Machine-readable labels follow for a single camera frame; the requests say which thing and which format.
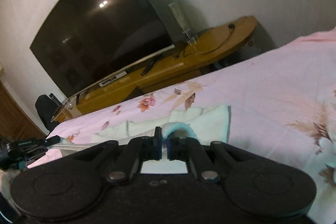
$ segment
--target pink bedsheet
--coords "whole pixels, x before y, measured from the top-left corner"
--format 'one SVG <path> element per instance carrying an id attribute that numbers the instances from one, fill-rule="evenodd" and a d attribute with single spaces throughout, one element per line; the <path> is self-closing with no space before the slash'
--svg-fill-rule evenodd
<path id="1" fill-rule="evenodd" d="M 229 143 L 304 170 L 318 187 L 309 216 L 336 220 L 336 29 L 185 83 L 61 123 L 50 136 L 89 143 L 125 120 L 142 122 L 176 108 L 231 105 Z M 60 157 L 52 149 L 36 164 Z"/>

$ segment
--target television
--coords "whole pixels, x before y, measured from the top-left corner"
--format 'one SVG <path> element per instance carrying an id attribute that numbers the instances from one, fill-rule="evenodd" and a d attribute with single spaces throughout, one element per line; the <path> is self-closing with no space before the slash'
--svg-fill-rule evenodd
<path id="1" fill-rule="evenodd" d="M 148 0 L 59 0 L 30 49 L 69 98 L 173 47 Z"/>

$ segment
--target wooden cabinet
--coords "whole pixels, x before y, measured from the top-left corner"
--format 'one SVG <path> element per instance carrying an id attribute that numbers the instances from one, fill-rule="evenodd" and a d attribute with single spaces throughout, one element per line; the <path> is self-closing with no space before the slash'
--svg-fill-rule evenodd
<path id="1" fill-rule="evenodd" d="M 257 26 L 257 20 L 253 16 L 242 17 L 233 23 L 231 29 L 231 22 L 209 29 L 197 39 L 195 45 L 186 46 L 185 54 L 180 53 L 179 58 L 168 56 L 162 59 L 144 76 L 141 75 L 144 68 L 141 68 L 85 94 L 78 105 L 75 104 L 76 98 L 72 98 L 72 106 L 75 107 L 71 111 L 63 109 L 56 121 L 63 122 L 119 104 L 136 88 L 149 93 L 202 75 L 201 70 L 206 66 L 240 49 Z"/>
<path id="2" fill-rule="evenodd" d="M 24 114 L 0 82 L 0 135 L 9 142 L 46 135 Z"/>

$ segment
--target black device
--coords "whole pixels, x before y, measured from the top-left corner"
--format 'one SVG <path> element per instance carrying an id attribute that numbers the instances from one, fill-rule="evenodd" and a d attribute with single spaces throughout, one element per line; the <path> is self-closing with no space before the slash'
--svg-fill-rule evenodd
<path id="1" fill-rule="evenodd" d="M 56 105 L 58 105 L 59 107 L 63 107 L 63 104 L 60 102 L 60 100 L 57 99 L 57 97 L 53 93 L 50 93 L 49 97 L 51 100 L 54 101 Z"/>
<path id="2" fill-rule="evenodd" d="M 108 141 L 34 167 L 15 178 L 17 223 L 313 223 L 316 186 L 304 172 L 214 141 L 167 139 L 168 158 L 187 174 L 141 174 L 162 157 L 154 137 Z"/>
<path id="3" fill-rule="evenodd" d="M 60 137 L 53 136 L 46 140 L 29 138 L 8 143 L 6 149 L 0 151 L 0 169 L 23 169 L 26 163 L 43 157 L 49 146 L 59 142 Z"/>
<path id="4" fill-rule="evenodd" d="M 30 46 L 67 97 L 171 48 L 148 0 L 59 0 Z"/>
<path id="5" fill-rule="evenodd" d="M 149 65 L 142 71 L 141 75 L 144 76 L 147 73 L 149 73 L 149 71 L 153 68 L 153 66 L 155 65 L 155 63 L 159 62 L 161 59 L 163 58 L 163 55 L 157 55 L 156 57 L 153 57 L 149 63 Z"/>

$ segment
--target cable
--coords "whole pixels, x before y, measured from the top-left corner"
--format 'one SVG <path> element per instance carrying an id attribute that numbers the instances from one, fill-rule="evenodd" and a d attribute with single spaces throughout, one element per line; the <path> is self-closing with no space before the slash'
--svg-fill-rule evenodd
<path id="1" fill-rule="evenodd" d="M 5 217 L 4 215 L 3 215 L 3 213 L 0 211 L 0 214 L 2 215 L 2 217 L 5 219 L 5 220 L 7 220 L 10 224 L 12 224 L 13 222 L 11 222 L 7 217 Z"/>
<path id="2" fill-rule="evenodd" d="M 225 39 L 219 46 L 217 46 L 215 49 L 213 49 L 213 50 L 211 50 L 211 51 L 209 51 L 209 52 L 197 52 L 195 46 L 193 45 L 194 50 L 195 50 L 195 53 L 185 54 L 185 49 L 184 49 L 184 50 L 183 50 L 183 57 L 187 57 L 187 56 L 190 56 L 190 55 L 205 55 L 205 54 L 214 52 L 215 50 L 218 50 L 221 46 L 223 46 L 224 43 L 226 43 L 226 42 L 232 37 L 232 34 L 233 34 L 234 30 L 235 30 L 236 27 L 237 27 L 236 23 L 237 23 L 239 20 L 241 20 L 241 19 L 246 19 L 246 18 L 247 18 L 247 16 L 240 17 L 240 18 L 238 18 L 236 21 L 234 21 L 234 22 L 228 24 L 227 27 L 229 28 L 229 32 L 230 32 L 229 35 L 228 35 L 228 37 L 227 37 L 227 38 L 226 38 L 226 39 Z"/>
<path id="3" fill-rule="evenodd" d="M 210 52 L 214 52 L 215 50 L 219 49 L 221 46 L 223 46 L 224 43 L 226 43 L 232 36 L 232 33 L 233 33 L 233 30 L 234 28 L 229 28 L 229 35 L 228 37 L 219 45 L 217 46 L 216 48 L 214 48 L 213 50 L 209 51 L 209 52 L 196 52 L 196 53 L 191 53 L 191 54 L 185 54 L 185 49 L 183 50 L 183 57 L 187 57 L 187 56 L 190 56 L 190 55 L 204 55 L 204 54 L 208 54 Z"/>

